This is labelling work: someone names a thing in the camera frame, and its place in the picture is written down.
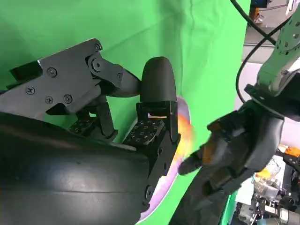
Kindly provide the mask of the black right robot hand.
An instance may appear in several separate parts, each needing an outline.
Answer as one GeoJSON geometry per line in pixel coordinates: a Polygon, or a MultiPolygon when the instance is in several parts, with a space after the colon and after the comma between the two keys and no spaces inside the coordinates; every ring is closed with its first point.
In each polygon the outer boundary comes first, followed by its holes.
{"type": "Polygon", "coordinates": [[[93,38],[14,68],[0,94],[3,225],[133,225],[180,142],[173,68],[142,77],[93,38]]]}

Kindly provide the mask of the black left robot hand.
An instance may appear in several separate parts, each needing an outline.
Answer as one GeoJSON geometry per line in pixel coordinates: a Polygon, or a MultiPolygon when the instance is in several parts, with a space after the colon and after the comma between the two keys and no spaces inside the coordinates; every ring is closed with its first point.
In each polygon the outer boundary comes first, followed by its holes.
{"type": "Polygon", "coordinates": [[[205,197],[231,194],[275,154],[284,119],[253,100],[211,122],[208,140],[179,166],[178,173],[201,172],[205,197]]]}

